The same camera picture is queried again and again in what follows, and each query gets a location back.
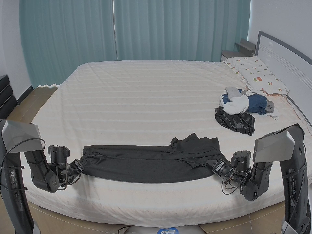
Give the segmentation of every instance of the white wall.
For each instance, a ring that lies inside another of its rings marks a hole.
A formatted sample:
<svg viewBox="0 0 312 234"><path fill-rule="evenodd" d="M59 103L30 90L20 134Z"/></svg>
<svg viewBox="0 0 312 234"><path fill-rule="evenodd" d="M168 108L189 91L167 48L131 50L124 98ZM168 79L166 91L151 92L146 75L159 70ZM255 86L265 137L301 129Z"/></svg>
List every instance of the white wall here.
<svg viewBox="0 0 312 234"><path fill-rule="evenodd" d="M252 0L248 40L259 30L312 58L312 0Z"/></svg>
<svg viewBox="0 0 312 234"><path fill-rule="evenodd" d="M0 0L0 76L7 74L18 99L30 86L19 28L19 0Z"/></svg>

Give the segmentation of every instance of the pillow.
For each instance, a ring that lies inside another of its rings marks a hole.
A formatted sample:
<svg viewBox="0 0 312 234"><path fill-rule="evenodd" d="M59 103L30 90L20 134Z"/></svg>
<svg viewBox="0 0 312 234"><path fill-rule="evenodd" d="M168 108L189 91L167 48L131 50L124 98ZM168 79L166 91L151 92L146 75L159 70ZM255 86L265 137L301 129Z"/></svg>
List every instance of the pillow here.
<svg viewBox="0 0 312 234"><path fill-rule="evenodd" d="M249 89L262 90L267 94L286 95L289 89L282 81L270 72L267 66L257 57L232 57L223 60Z"/></svg>

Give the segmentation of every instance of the black clothing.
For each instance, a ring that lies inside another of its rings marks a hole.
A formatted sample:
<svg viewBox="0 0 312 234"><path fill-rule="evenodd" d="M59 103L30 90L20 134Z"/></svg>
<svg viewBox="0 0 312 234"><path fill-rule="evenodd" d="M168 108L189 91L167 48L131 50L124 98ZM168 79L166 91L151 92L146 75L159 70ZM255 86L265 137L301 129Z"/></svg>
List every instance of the black clothing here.
<svg viewBox="0 0 312 234"><path fill-rule="evenodd" d="M215 119L221 126L250 136L255 132L255 117L252 115L229 115L223 110L223 107L215 108L215 110Z"/></svg>
<svg viewBox="0 0 312 234"><path fill-rule="evenodd" d="M217 138L174 138L170 146L85 146L84 174L136 183L173 183L213 175L207 160L226 158Z"/></svg>

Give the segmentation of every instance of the white headboard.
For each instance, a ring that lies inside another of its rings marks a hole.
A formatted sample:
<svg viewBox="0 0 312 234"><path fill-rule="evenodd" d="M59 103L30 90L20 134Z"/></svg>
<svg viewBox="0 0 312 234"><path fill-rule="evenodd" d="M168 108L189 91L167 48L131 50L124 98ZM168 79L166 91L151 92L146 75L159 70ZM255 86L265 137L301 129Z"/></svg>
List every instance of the white headboard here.
<svg viewBox="0 0 312 234"><path fill-rule="evenodd" d="M290 89L288 98L312 123L312 60L285 42L259 31L255 53Z"/></svg>

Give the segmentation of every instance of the blue logo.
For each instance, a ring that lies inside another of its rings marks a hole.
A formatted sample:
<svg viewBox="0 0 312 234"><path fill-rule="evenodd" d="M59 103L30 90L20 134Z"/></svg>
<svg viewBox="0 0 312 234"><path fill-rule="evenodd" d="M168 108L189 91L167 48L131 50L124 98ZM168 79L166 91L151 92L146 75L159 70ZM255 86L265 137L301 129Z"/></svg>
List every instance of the blue logo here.
<svg viewBox="0 0 312 234"><path fill-rule="evenodd" d="M176 228L159 229L157 234L180 234Z"/></svg>

